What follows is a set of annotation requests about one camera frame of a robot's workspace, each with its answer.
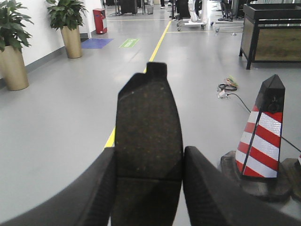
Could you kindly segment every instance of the wall baseboard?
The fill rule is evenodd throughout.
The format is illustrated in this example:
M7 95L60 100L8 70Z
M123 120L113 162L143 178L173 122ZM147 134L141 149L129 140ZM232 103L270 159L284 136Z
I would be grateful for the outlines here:
M80 38L81 39L87 39L88 38L88 33L80 33Z
M94 35L94 34L96 34L96 30L91 32L91 36Z
M41 67L42 65L44 65L45 63L47 63L48 61L58 57L59 55L63 54L65 52L65 46L57 49L56 51L49 53L48 55L32 62L31 64L27 65L26 71L27 73L32 72L33 70L37 69L38 67ZM5 81L3 78L0 78L0 89L4 88L6 86Z

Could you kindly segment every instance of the yellow floor line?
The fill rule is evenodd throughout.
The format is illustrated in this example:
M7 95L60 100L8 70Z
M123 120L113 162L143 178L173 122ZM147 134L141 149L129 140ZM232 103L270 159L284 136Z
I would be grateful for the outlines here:
M158 52L158 49L159 49L159 47L160 47L160 45L161 45L161 43L162 43L162 41L163 41L163 39L165 37L165 34L167 33L167 30L168 30L170 24L171 24L171 21L168 22L168 24L167 24L167 26L166 26L166 28L165 28L165 30L164 30L164 32L163 32L160 40L158 41L157 46L156 46L155 50L153 51L153 53L152 53L152 55L151 55L151 57L149 59L150 62L154 60L154 58L155 58L155 56L156 56L156 54ZM105 143L104 149L106 147L112 147L113 146L114 140L115 140L115 128L116 127L114 127L114 129L113 129L112 133L110 134L107 142Z

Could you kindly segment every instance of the traffic cone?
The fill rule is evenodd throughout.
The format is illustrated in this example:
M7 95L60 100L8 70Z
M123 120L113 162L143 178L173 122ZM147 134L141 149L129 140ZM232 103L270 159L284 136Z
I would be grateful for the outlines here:
M246 192L267 201L288 198L291 186L279 164L285 87L265 80L236 151L221 158L222 172Z
M298 159L285 159L281 164L292 184L292 197L301 201L301 155Z

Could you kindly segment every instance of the red trash bin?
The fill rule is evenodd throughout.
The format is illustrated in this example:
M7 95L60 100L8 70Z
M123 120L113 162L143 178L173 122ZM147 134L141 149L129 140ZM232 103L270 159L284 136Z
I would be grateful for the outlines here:
M105 17L105 9L103 8L93 9L93 14L94 14L96 34L106 33L108 29L107 29L107 19Z

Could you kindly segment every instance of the tan plant pot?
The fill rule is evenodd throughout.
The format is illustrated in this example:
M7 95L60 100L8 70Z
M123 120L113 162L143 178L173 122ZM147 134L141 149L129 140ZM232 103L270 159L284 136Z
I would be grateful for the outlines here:
M8 90L21 90L29 86L21 52L12 46L0 51L0 67Z
M79 27L77 26L74 30L69 30L67 26L61 29L62 37L66 47L68 58L79 58L81 57L81 43L79 35Z

